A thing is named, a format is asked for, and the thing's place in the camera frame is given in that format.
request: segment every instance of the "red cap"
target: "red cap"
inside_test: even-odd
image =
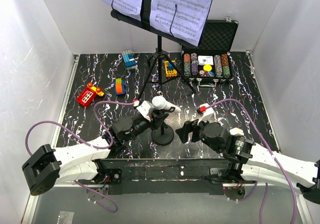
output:
[[[199,110],[201,113],[203,113],[205,110],[207,110],[207,108],[203,105],[203,106],[200,106]]]

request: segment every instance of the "wire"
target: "wire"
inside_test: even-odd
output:
[[[171,34],[171,35],[173,36],[173,38],[175,39],[175,41],[176,41],[180,46],[182,46],[182,45],[179,43],[179,41],[177,40],[177,38],[172,34],[172,31],[171,31],[172,24],[174,23],[174,19],[175,19],[175,17],[176,17],[178,5],[175,4],[174,7],[175,7],[175,11],[174,11],[174,15],[173,15],[173,18],[172,18],[172,22],[171,22],[169,31],[170,31],[170,34]]]
[[[109,212],[111,212],[111,213],[116,213],[116,212],[118,211],[119,208],[118,208],[117,203],[116,203],[113,199],[111,199],[110,197],[108,197],[108,196],[106,196],[106,195],[103,195],[102,193],[100,193],[100,192],[98,192],[98,191],[96,191],[96,190],[93,190],[93,189],[91,189],[91,188],[83,185],[82,183],[80,183],[80,182],[77,181],[77,180],[75,180],[74,182],[75,182],[76,184],[78,184],[80,187],[83,187],[84,189],[87,189],[89,192],[95,193],[95,194],[99,195],[99,196],[102,197],[102,198],[108,199],[108,200],[109,200],[110,202],[112,202],[112,204],[115,206],[115,210],[112,210],[111,208],[107,207],[105,204],[103,204],[103,203],[101,203],[101,202],[99,202],[99,201],[96,201],[95,199],[89,198],[89,199],[90,199],[91,201],[93,201],[94,203],[96,203],[96,204],[100,205],[101,207],[107,209],[107,210],[108,210]]]
[[[114,13],[115,13],[116,19],[119,21],[118,14],[117,14],[117,10],[114,9],[114,0],[112,0],[112,2],[111,2],[111,8],[112,8],[112,10],[113,10]]]
[[[245,196],[244,198],[242,198],[242,199],[237,199],[237,200],[235,200],[235,199],[230,199],[230,200],[232,200],[232,201],[235,201],[235,202],[242,202],[242,201],[245,201],[245,200],[247,200],[249,197],[251,197],[253,194],[254,194],[254,192],[255,192],[255,190],[256,190],[256,188],[257,188],[257,184],[258,184],[258,182],[256,181],[255,182],[255,184],[254,184],[254,186],[253,186],[253,188],[252,188],[252,190],[250,191],[250,193],[247,195],[247,196]]]
[[[105,180],[103,186],[102,186],[101,188],[99,188],[99,189],[100,189],[100,190],[104,190],[104,188],[105,188],[106,184],[109,182],[109,180],[110,180],[110,176],[108,175],[107,180]]]
[[[234,201],[234,202],[242,202],[242,201],[247,200],[249,197],[251,197],[254,194],[254,192],[255,192],[255,190],[257,188],[257,184],[258,184],[258,182],[256,181],[254,186],[253,186],[253,188],[251,189],[250,193],[247,196],[245,196],[244,198],[242,198],[242,199],[230,199],[230,198],[225,199],[224,197],[214,196],[214,195],[209,195],[208,197],[222,199],[222,200],[231,200],[231,201]]]
[[[34,124],[29,130],[28,132],[26,133],[25,135],[25,148],[26,148],[26,151],[29,153],[30,156],[33,155],[33,153],[30,151],[30,148],[29,148],[29,143],[28,143],[28,140],[29,140],[29,136],[30,136],[30,133],[31,131],[36,127],[36,126],[39,126],[40,124],[45,124],[45,123],[50,123],[50,124],[54,124],[54,125],[57,125],[59,126],[60,128],[62,128],[63,130],[65,130],[67,133],[71,134],[77,141],[89,146],[89,147],[93,147],[93,148],[96,148],[96,149],[108,149],[112,146],[112,144],[114,143],[114,139],[110,133],[110,131],[108,130],[108,128],[106,127],[106,125],[100,120],[100,118],[98,117],[98,114],[97,114],[97,106],[98,105],[101,105],[101,104],[117,104],[117,105],[123,105],[123,106],[133,106],[134,103],[123,103],[123,102],[117,102],[117,101],[111,101],[111,100],[104,100],[104,101],[100,101],[98,103],[96,103],[93,107],[93,113],[94,113],[94,116],[95,118],[97,119],[97,121],[101,124],[101,126],[103,126],[103,128],[105,129],[106,133],[109,135],[110,137],[110,144],[107,145],[107,146],[95,146],[95,145],[91,145],[90,143],[86,142],[85,140],[83,140],[81,137],[77,136],[76,134],[74,134],[71,130],[69,130],[68,128],[66,128],[65,126],[63,126],[62,124],[56,122],[56,121],[53,121],[53,120],[43,120],[43,121],[39,121],[37,122],[36,124]],[[117,203],[112,200],[110,197],[106,196],[106,195],[103,195],[83,184],[81,184],[80,182],[78,182],[77,180],[74,181],[75,183],[77,183],[79,186],[87,189],[88,191],[90,192],[93,192],[93,193],[96,193],[98,194],[99,196],[101,196],[102,198],[106,198],[108,199],[110,202],[112,202],[115,206],[115,210],[112,210],[110,209],[109,207],[107,207],[106,205],[104,205],[103,203],[99,202],[99,201],[96,201],[92,198],[90,198],[91,201],[93,201],[94,203],[97,203],[98,205],[100,205],[101,207],[105,208],[106,210],[108,210],[109,212],[111,213],[115,213],[116,211],[118,211],[118,206],[117,206]]]
[[[63,126],[62,124],[56,122],[56,121],[53,121],[53,120],[43,120],[43,121],[39,121],[37,122],[36,124],[34,124],[29,130],[28,132],[26,133],[26,136],[25,136],[25,148],[26,148],[26,151],[29,153],[30,156],[32,156],[32,152],[30,151],[30,148],[29,148],[29,143],[28,143],[28,140],[29,140],[29,136],[30,136],[30,133],[31,131],[36,127],[36,126],[39,126],[40,124],[44,124],[44,123],[50,123],[50,124],[54,124],[54,125],[57,125],[59,126],[60,128],[62,128],[63,130],[65,130],[67,133],[71,134],[77,141],[87,145],[88,147],[93,147],[93,148],[96,148],[96,149],[100,149],[100,150],[103,150],[103,149],[108,149],[112,146],[112,144],[114,143],[114,139],[110,133],[110,131],[108,130],[108,128],[105,126],[105,124],[100,120],[100,118],[98,117],[98,114],[96,113],[96,109],[97,109],[97,106],[100,105],[100,104],[117,104],[117,105],[124,105],[124,106],[133,106],[134,104],[133,103],[123,103],[123,102],[117,102],[117,101],[111,101],[111,100],[104,100],[104,101],[100,101],[98,103],[96,103],[93,107],[93,113],[94,113],[94,116],[95,118],[97,119],[97,121],[101,124],[101,126],[103,126],[103,128],[105,129],[106,133],[109,135],[110,137],[110,144],[107,145],[107,146],[96,146],[96,145],[92,145],[88,142],[86,142],[85,140],[83,140],[81,137],[77,136],[76,134],[74,134],[71,130],[69,130],[68,128],[66,128],[65,126]]]
[[[236,99],[232,99],[232,98],[227,98],[227,99],[223,99],[223,100],[220,100],[220,101],[217,101],[213,104],[211,104],[210,106],[207,107],[208,108],[213,108],[221,103],[225,103],[225,102],[235,102],[237,103],[244,111],[244,113],[246,114],[247,118],[249,119],[250,123],[252,124],[254,130],[256,131],[256,133],[258,134],[258,136],[260,137],[260,139],[262,140],[264,146],[268,149],[268,151],[270,152],[270,154],[273,156],[273,152],[269,146],[269,144],[267,143],[267,141],[264,139],[264,137],[262,136],[262,134],[259,132],[257,126],[255,125],[254,121],[251,119],[248,111],[246,110],[246,108],[244,107],[244,105],[242,105],[242,103]],[[290,221],[290,224],[294,224],[295,223],[295,219],[297,217],[297,198],[296,198],[296,194],[295,194],[295,190],[294,190],[294,187],[292,185],[292,182],[287,174],[287,172],[284,170],[284,168],[282,167],[282,165],[280,164],[280,162],[278,161],[278,159],[276,157],[273,158],[274,161],[276,162],[276,164],[279,166],[280,170],[282,171],[286,181],[288,182],[289,184],[289,187],[290,187],[290,190],[291,190],[291,193],[292,193],[292,197],[293,197],[293,213],[292,213],[292,218],[291,218],[291,221]]]
[[[260,224],[262,224],[262,212],[263,212],[263,209],[264,209],[264,206],[265,206],[265,202],[267,200],[267,196],[268,196],[268,183],[265,184],[264,197],[263,197],[262,204],[261,204],[260,211],[259,211],[259,222],[260,222]]]
[[[232,187],[233,189],[239,189],[239,188],[241,188],[242,187],[242,185],[244,184],[244,181],[243,180],[241,180],[239,183],[238,183],[238,185],[237,186],[234,186],[234,187]]]

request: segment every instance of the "poker chip case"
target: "poker chip case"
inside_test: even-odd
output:
[[[226,77],[218,77],[214,73],[214,76],[201,76],[200,73],[203,65],[198,65],[198,73],[197,75],[186,76],[192,82],[198,82],[201,87],[212,87],[212,85],[208,85],[208,83],[214,83],[214,86],[217,83],[228,83],[234,79],[233,76],[233,61],[230,57],[230,49],[233,44],[237,29],[238,22],[236,20],[231,20],[230,17],[227,17],[226,20],[207,20],[203,29],[202,37],[200,40],[200,44],[198,47],[190,48],[186,46],[182,46],[182,68],[181,71],[184,73],[185,70],[185,54],[194,54],[197,56],[212,56],[213,58],[216,55],[227,54],[228,64],[229,64],[229,75]],[[186,62],[186,69],[190,66],[188,62]],[[212,66],[212,71],[215,72],[215,65]]]

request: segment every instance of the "cable connector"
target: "cable connector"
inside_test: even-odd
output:
[[[199,106],[199,107],[196,109],[196,112],[197,112],[198,114],[201,114],[201,113],[205,112],[206,110],[207,110],[207,107],[204,106],[204,105],[201,105],[201,106]]]
[[[138,99],[133,100],[133,107],[138,107],[140,105],[140,101]]]

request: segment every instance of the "metal edge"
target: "metal edge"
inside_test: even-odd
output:
[[[66,86],[64,98],[63,98],[61,109],[60,109],[60,114],[59,114],[59,117],[58,117],[58,120],[57,120],[58,123],[62,123],[64,115],[65,115],[65,112],[66,112],[66,107],[67,107],[67,103],[68,103],[68,100],[69,100],[71,87],[72,87],[72,84],[73,84],[73,81],[74,81],[74,78],[75,78],[76,70],[77,70],[77,67],[78,67],[79,58],[80,58],[79,55],[75,55],[75,58],[74,58],[74,61],[73,61],[73,67],[72,67],[72,70],[71,70],[71,73],[70,73],[70,78],[69,78],[69,81],[68,81],[68,85]],[[53,138],[52,138],[52,141],[51,141],[51,147],[52,148],[55,148],[56,145],[57,145],[59,132],[60,132],[60,127],[57,126],[55,128],[55,130],[54,130]],[[36,211],[38,199],[39,199],[38,195],[37,196],[29,195],[29,198],[28,198],[28,201],[26,203],[25,210],[24,210],[23,218],[22,218],[22,221],[21,221],[22,224],[31,224],[31,222],[33,220],[33,217],[34,217],[34,214],[35,214],[35,211]]]
[[[297,194],[296,205],[298,207],[299,214],[302,219],[302,223],[312,224],[313,221],[312,221],[306,200],[303,195]]]
[[[259,86],[259,82],[258,82],[256,71],[255,71],[254,62],[252,60],[252,52],[250,50],[247,50],[246,51],[246,55],[248,56],[249,63],[250,63],[250,66],[251,66],[251,70],[253,72],[253,76],[254,76],[254,79],[255,79],[256,85],[258,87],[258,90],[259,90],[259,93],[260,93],[260,96],[261,96],[261,100],[262,100],[262,103],[263,103],[263,106],[264,106],[264,110],[265,110],[266,116],[268,117],[268,120],[269,120],[269,124],[270,124],[271,130],[272,130],[272,133],[273,133],[273,137],[274,137],[274,140],[275,140],[276,147],[278,148],[279,152],[281,153],[281,149],[280,149],[280,146],[279,146],[279,143],[278,143],[278,139],[277,139],[276,133],[274,131],[274,127],[272,126],[272,123],[271,123],[271,120],[270,120],[270,117],[269,117],[269,113],[268,113],[268,109],[267,109],[267,107],[265,105],[264,97],[263,97],[263,94],[262,94],[260,86]]]
[[[36,211],[38,199],[39,199],[38,195],[36,196],[29,195],[27,205],[24,210],[23,218],[21,220],[22,224],[31,224]]]
[[[72,84],[74,82],[75,75],[76,75],[76,70],[77,70],[78,63],[79,63],[79,58],[80,58],[79,55],[76,55],[75,58],[74,58],[74,63],[73,63],[73,67],[72,67],[72,70],[71,70],[69,82],[68,82],[68,85],[66,86],[63,102],[62,102],[62,105],[61,105],[60,114],[59,114],[59,117],[58,117],[58,120],[57,120],[57,122],[60,123],[60,124],[62,123],[62,121],[64,119],[67,103],[68,103],[69,96],[70,96],[71,87],[72,87]],[[57,146],[59,132],[60,132],[60,127],[56,126],[56,128],[54,130],[54,133],[53,133],[53,138],[52,138],[52,141],[51,141],[51,147],[52,148],[55,148]]]

